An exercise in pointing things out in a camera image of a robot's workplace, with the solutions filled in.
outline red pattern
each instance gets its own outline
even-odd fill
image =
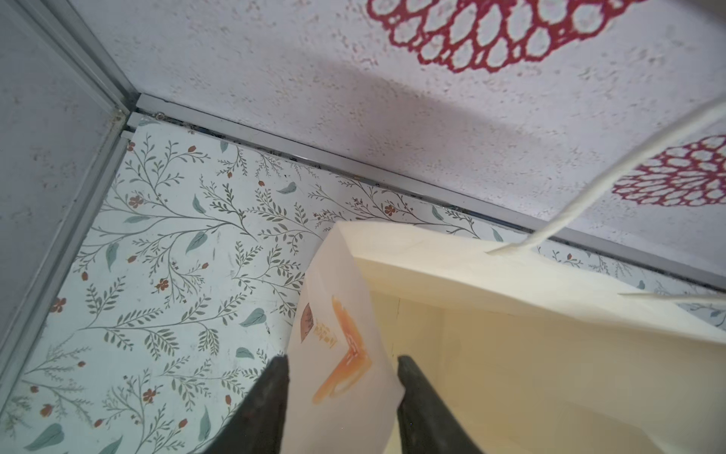
[[[726,203],[726,134],[665,149],[621,178],[613,193],[643,205]]]
[[[424,65],[495,73],[592,38],[640,1],[368,0],[367,11],[383,24],[391,44],[416,52]]]

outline textured white wall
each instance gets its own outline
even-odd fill
[[[141,92],[542,219],[726,87],[726,27],[674,0],[496,73],[421,65],[364,0],[72,2]],[[726,274],[725,220],[608,195],[572,227]]]
[[[110,116],[2,14],[0,43],[1,339]]]

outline paper bag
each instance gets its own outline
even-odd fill
[[[726,452],[726,332],[501,245],[336,224],[293,323],[282,451],[400,452],[408,354],[488,454]]]

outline floral wallpaper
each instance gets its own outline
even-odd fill
[[[4,452],[199,453],[284,352],[304,272],[338,220],[523,235],[357,179],[145,120],[0,415]],[[558,243],[566,267],[703,288]],[[683,308],[724,325],[726,312]]]

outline white rope handle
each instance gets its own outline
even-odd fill
[[[726,96],[721,96],[700,106],[685,117],[650,136],[607,171],[600,174],[542,229],[532,233],[521,243],[508,244],[490,251],[489,254],[511,254],[539,246],[582,214],[601,195],[610,190],[621,177],[643,161],[652,158],[663,149],[715,123],[724,116],[726,116]]]

